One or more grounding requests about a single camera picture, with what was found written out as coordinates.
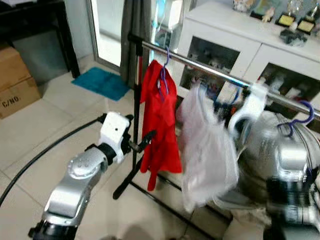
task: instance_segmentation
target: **blue doormat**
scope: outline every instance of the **blue doormat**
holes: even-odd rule
[[[129,90],[119,75],[98,67],[93,67],[81,74],[72,83],[114,101],[120,100]]]

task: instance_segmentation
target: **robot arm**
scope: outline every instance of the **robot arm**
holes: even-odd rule
[[[52,191],[44,208],[42,220],[31,228],[34,240],[72,240],[90,200],[91,191],[113,162],[121,163],[131,149],[141,152],[151,142],[155,131],[142,143],[130,141],[128,134],[132,115],[109,112],[101,128],[99,146],[91,145],[67,165],[66,173]]]

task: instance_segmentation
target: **gray curtain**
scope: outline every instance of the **gray curtain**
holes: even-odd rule
[[[120,75],[125,83],[133,88],[136,76],[136,47],[128,41],[128,33],[135,34],[150,42],[151,0],[124,0],[121,25]],[[143,49],[142,72],[149,64],[149,51]]]

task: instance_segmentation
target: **red shirt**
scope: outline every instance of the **red shirt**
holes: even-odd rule
[[[177,88],[169,72],[165,70],[169,93],[166,92],[165,83],[160,80],[164,99],[161,97],[158,89],[161,69],[162,65],[156,60],[151,62],[144,75],[141,90],[140,103],[145,102],[142,137],[150,131],[156,130],[156,135],[151,144],[144,150],[140,168],[142,173],[145,173],[148,169],[151,171],[148,191],[155,188],[158,171],[182,172],[175,133]]]

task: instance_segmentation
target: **white clamp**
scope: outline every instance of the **white clamp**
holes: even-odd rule
[[[116,153],[116,157],[113,161],[118,164],[125,158],[121,149],[121,143],[124,139],[123,135],[125,130],[129,125],[129,120],[126,117],[117,112],[110,111],[107,113],[100,130],[99,145],[102,143],[108,144]]]
[[[249,120],[251,123],[257,121],[265,109],[268,88],[254,83],[250,88],[250,95],[240,110],[238,110],[230,119],[228,131],[233,138],[239,138],[240,134],[236,130],[236,124],[241,120]]]

